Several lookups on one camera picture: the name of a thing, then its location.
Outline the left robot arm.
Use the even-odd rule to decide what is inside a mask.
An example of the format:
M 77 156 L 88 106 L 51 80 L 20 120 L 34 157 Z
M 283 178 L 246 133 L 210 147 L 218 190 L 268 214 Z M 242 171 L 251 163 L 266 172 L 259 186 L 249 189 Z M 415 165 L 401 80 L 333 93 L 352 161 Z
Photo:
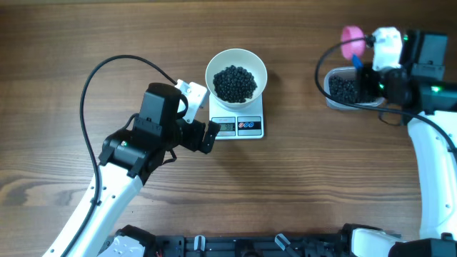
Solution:
M 89 187 L 46 256 L 97 256 L 149 176 L 168 163 L 167 153 L 176 146 L 209 153 L 220 126 L 195 119 L 207 95 L 194 82 L 149 84 L 140 111 L 105 139 Z

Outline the pink scoop blue handle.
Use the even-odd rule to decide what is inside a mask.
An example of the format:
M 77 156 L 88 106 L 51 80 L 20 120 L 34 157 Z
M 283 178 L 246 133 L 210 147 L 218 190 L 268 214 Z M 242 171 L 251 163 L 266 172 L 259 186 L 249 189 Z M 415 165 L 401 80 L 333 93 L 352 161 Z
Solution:
M 356 69 L 363 67 L 361 57 L 366 48 L 365 35 L 357 26 L 345 26 L 341 32 L 342 56 L 351 61 Z

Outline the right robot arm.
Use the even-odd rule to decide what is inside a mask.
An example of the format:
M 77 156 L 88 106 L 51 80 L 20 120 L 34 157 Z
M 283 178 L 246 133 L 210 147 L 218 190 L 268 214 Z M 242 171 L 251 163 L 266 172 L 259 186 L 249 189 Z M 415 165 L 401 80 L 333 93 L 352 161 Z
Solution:
M 443 81 L 448 37 L 394 27 L 341 34 L 341 52 L 357 69 L 363 92 L 398 105 L 408 129 L 421 187 L 419 238 L 402 241 L 374 228 L 350 231 L 354 256 L 456 255 L 456 84 Z

